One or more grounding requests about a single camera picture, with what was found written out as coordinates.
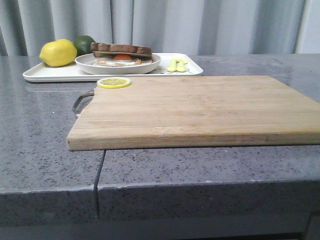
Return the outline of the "white bread slice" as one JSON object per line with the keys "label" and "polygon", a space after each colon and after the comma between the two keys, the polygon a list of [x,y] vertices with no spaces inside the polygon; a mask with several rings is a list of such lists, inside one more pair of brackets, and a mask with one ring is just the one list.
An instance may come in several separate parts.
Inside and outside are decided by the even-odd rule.
{"label": "white bread slice", "polygon": [[131,53],[140,55],[151,55],[152,49],[146,46],[128,45],[128,44],[110,44],[92,42],[90,45],[92,51],[103,51],[113,53]]}

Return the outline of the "white round plate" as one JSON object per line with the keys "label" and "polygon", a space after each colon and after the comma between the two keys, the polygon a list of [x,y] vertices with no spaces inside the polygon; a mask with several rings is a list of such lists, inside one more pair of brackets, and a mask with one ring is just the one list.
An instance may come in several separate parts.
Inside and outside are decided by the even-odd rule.
{"label": "white round plate", "polygon": [[152,63],[147,64],[110,67],[95,64],[94,54],[91,53],[77,57],[75,63],[82,71],[91,75],[137,75],[155,70],[162,60],[158,54],[152,54],[151,59]]}

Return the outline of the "white rectangular tray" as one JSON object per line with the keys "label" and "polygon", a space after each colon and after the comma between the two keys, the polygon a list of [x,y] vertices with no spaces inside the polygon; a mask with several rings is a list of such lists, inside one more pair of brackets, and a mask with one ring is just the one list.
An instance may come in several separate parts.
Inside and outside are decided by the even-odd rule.
{"label": "white rectangular tray", "polygon": [[[180,57],[187,61],[185,65],[185,72],[168,72],[167,68],[171,63],[173,57]],[[57,83],[57,82],[93,82],[101,78],[107,77],[142,77],[142,76],[192,76],[201,75],[203,69],[197,65],[189,56],[183,53],[154,53],[152,56],[156,67],[152,67],[149,72],[136,73],[136,74],[90,74],[84,71],[88,67],[87,63],[91,63],[94,60],[92,54],[82,55],[77,62],[61,66],[50,67],[45,63],[39,63],[31,69],[23,73],[25,80],[33,83]]]}

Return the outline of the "bottom bread slice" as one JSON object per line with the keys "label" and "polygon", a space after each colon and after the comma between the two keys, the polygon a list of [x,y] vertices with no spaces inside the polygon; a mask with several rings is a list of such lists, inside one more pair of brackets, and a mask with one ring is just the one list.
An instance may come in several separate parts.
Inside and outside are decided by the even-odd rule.
{"label": "bottom bread slice", "polygon": [[141,64],[139,65],[144,65],[144,64],[149,64],[149,63],[152,63],[152,58],[151,57],[147,57],[147,56],[139,56],[139,55],[135,55],[135,54],[129,54],[129,53],[110,53],[110,52],[102,52],[102,51],[94,51],[93,52],[93,56],[94,56],[94,63],[96,65],[98,65],[96,63],[96,57],[103,57],[103,56],[106,56],[106,55],[118,55],[118,54],[127,54],[127,55],[130,55],[134,58],[138,58],[138,59],[141,59]]}

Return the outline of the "light green plastic piece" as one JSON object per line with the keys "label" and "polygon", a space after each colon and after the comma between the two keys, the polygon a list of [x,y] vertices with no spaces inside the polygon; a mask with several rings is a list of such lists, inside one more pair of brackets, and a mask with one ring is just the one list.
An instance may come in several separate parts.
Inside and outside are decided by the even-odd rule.
{"label": "light green plastic piece", "polygon": [[170,60],[170,64],[167,67],[167,71],[169,73],[184,73],[187,71],[186,64],[188,64],[188,61],[186,59],[180,57],[172,57]]}

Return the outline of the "yellow lemon slice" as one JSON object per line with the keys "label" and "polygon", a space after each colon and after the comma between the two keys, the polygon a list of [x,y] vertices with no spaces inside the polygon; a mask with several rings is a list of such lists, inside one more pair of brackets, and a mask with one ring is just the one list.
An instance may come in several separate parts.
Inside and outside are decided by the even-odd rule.
{"label": "yellow lemon slice", "polygon": [[126,77],[107,77],[97,81],[97,86],[105,89],[118,89],[130,86],[132,81]]}

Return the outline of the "fried egg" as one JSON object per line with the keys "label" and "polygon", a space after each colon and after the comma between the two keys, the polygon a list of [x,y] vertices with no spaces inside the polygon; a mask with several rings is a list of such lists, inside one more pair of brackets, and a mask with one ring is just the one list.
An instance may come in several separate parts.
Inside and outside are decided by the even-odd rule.
{"label": "fried egg", "polygon": [[128,54],[107,54],[105,56],[96,57],[95,62],[98,65],[105,67],[126,67],[140,65],[142,60],[139,58],[134,58]]}

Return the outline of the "wooden cutting board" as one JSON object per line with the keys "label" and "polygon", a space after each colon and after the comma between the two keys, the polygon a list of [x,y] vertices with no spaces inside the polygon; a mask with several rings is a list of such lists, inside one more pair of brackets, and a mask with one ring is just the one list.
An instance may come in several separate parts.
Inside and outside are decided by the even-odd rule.
{"label": "wooden cutting board", "polygon": [[71,151],[315,145],[320,105],[265,75],[133,77],[97,87],[71,128]]}

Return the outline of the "grey curtain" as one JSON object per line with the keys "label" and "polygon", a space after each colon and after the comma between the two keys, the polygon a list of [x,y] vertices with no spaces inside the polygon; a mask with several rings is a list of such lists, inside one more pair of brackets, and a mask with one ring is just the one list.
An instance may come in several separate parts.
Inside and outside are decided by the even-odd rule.
{"label": "grey curtain", "polygon": [[3,0],[0,54],[36,56],[45,43],[97,42],[188,55],[317,54],[317,0]]}

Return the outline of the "green lime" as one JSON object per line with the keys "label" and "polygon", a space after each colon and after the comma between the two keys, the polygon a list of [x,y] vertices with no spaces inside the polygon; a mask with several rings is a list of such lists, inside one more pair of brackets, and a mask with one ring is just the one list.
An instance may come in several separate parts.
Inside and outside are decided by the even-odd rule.
{"label": "green lime", "polygon": [[91,54],[91,44],[95,42],[96,41],[89,35],[78,36],[73,42],[73,45],[77,50],[77,56]]}

